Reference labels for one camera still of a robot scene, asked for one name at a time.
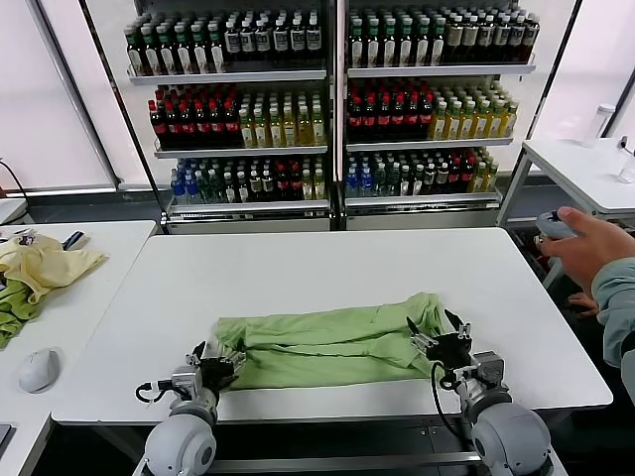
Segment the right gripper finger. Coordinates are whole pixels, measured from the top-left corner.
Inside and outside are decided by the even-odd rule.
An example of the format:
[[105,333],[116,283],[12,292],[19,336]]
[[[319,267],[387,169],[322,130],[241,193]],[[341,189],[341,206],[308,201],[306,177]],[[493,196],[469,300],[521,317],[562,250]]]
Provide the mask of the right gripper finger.
[[452,328],[451,335],[454,335],[458,339],[471,339],[471,324],[469,322],[464,322],[457,314],[447,308],[444,310],[444,314]]
[[435,339],[421,333],[415,322],[409,316],[406,317],[406,322],[411,332],[411,341],[420,351],[427,351],[428,349],[438,345],[438,342]]

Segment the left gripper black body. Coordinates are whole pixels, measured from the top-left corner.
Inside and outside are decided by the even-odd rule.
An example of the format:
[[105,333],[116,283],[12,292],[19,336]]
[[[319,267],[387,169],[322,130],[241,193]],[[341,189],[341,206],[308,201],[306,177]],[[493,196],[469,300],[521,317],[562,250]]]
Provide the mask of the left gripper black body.
[[199,363],[202,384],[219,394],[233,383],[233,363],[223,357],[204,358]]

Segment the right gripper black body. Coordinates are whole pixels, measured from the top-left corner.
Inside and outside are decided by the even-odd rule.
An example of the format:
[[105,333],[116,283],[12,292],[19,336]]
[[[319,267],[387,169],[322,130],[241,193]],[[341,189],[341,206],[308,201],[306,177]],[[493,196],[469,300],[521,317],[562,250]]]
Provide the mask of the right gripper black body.
[[434,338],[435,344],[427,347],[425,354],[431,362],[440,362],[446,370],[456,370],[471,364],[472,339],[449,333]]

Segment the bare human hand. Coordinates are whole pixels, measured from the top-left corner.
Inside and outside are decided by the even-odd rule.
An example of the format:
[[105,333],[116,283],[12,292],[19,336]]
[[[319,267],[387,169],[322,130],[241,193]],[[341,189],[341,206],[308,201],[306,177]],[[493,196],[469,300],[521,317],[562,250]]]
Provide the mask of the bare human hand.
[[576,236],[542,238],[539,249],[545,256],[560,258],[565,273],[590,297],[592,282],[605,266],[634,257],[634,238],[620,227],[575,208],[561,207],[558,217]]
[[585,293],[575,293],[567,298],[571,309],[581,317],[596,317],[599,309],[596,302]]

